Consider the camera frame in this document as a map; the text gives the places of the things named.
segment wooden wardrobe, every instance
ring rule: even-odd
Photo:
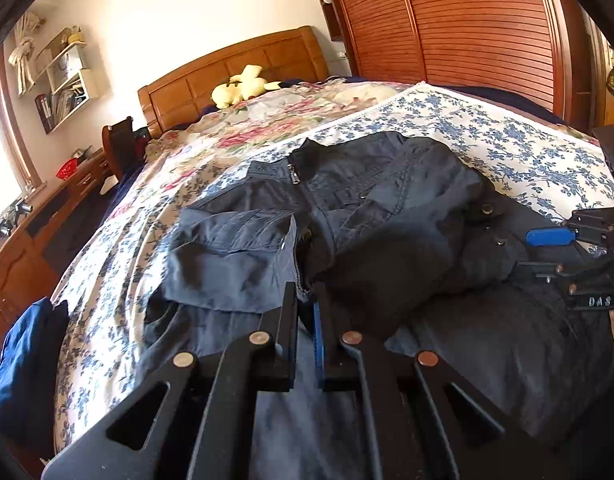
[[[332,1],[353,73],[513,91],[587,131],[591,62],[575,0]]]

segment wooden chair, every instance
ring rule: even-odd
[[[133,118],[127,117],[119,123],[103,127],[104,156],[109,168],[116,175],[118,182],[138,158],[136,153],[136,135],[133,131]]]

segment wooden headboard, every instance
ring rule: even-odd
[[[247,64],[262,66],[260,76],[268,81],[316,82],[329,76],[321,47],[307,25],[226,46],[138,90],[151,137],[157,139],[176,124],[194,121],[212,103],[212,90]]]

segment floral bedspread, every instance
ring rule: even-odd
[[[165,272],[180,208],[272,162],[306,137],[322,144],[396,130],[446,143],[500,192],[548,218],[614,206],[600,149],[503,108],[425,83],[302,84],[202,118],[148,146],[127,197],[75,258],[53,301],[71,322],[56,382],[56,450],[132,389],[146,303]]]

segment book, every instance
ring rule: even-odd
[[[36,102],[36,108],[38,110],[38,115],[40,115],[42,127],[44,128],[45,133],[48,134],[55,127],[55,122],[53,121],[52,107],[47,99],[47,95],[38,94],[34,99],[34,102]]]

